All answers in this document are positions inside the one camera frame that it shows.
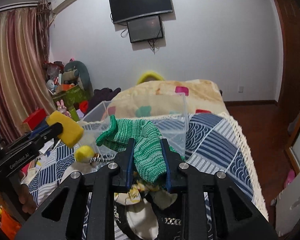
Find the person's left hand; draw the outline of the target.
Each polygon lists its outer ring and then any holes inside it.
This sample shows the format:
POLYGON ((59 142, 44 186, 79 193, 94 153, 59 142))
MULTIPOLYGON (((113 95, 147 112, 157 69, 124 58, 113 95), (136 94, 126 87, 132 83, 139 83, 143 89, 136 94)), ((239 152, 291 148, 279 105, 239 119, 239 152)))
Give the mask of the person's left hand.
POLYGON ((18 189, 19 201, 22 204, 22 210, 25 213, 33 214, 37 209, 37 205, 34 201, 33 195, 30 194, 29 188, 26 184, 21 184, 18 189))

